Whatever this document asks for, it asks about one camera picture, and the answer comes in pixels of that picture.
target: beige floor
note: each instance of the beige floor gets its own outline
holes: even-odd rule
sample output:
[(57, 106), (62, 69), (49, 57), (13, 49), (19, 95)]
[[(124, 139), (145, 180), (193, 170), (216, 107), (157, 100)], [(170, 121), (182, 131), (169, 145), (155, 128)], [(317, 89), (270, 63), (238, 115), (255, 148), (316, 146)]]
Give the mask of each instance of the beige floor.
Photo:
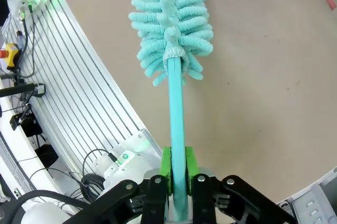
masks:
[[(67, 0), (131, 105), (170, 144), (167, 83), (136, 59), (131, 0)], [(186, 144), (274, 201), (337, 165), (337, 12), (325, 0), (208, 0), (214, 52), (184, 89)]]

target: teal handle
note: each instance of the teal handle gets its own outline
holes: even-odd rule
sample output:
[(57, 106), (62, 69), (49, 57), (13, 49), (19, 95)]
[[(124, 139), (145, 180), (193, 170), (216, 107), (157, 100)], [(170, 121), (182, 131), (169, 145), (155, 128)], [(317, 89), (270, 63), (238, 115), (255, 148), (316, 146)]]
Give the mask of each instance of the teal handle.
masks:
[(170, 99), (173, 204), (176, 221), (188, 218), (182, 64), (180, 57), (167, 60)]

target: silver bolt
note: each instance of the silver bolt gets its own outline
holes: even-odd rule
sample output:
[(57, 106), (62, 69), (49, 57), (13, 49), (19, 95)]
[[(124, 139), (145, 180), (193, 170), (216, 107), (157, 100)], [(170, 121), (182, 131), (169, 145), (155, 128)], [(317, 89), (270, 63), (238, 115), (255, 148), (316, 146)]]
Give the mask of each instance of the silver bolt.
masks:
[(227, 184), (229, 184), (230, 186), (232, 186), (234, 183), (235, 183), (235, 181), (233, 179), (231, 179), (231, 178), (229, 178), (227, 180)]
[(206, 179), (205, 179), (205, 177), (204, 176), (199, 176), (198, 177), (198, 181), (199, 182), (204, 182)]

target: grooved metal surface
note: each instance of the grooved metal surface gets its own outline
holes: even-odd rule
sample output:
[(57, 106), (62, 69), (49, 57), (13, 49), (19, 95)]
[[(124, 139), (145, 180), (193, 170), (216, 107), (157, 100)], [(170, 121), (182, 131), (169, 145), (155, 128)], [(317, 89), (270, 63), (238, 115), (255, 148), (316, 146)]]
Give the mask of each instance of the grooved metal surface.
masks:
[[(27, 82), (46, 84), (46, 95), (32, 98), (34, 114), (70, 169), (80, 171), (88, 152), (111, 149), (145, 128), (84, 35), (65, 0), (48, 0), (34, 10), (35, 74)], [(33, 24), (27, 19), (28, 48), (22, 75), (33, 70)], [(22, 23), (9, 16), (2, 33), (16, 42)], [(98, 151), (88, 157), (95, 170)]]

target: green gripper pad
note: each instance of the green gripper pad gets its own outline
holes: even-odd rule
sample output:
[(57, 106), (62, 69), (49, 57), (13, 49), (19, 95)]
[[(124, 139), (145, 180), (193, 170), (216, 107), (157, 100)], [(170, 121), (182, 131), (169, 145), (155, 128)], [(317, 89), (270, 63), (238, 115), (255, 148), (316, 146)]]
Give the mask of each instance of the green gripper pad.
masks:
[(186, 147), (186, 165), (189, 174), (189, 190), (188, 194), (192, 195), (192, 179), (195, 175), (199, 174), (198, 163), (196, 161), (194, 150), (192, 147)]
[(164, 147), (159, 175), (166, 177), (168, 195), (172, 195), (171, 147)]

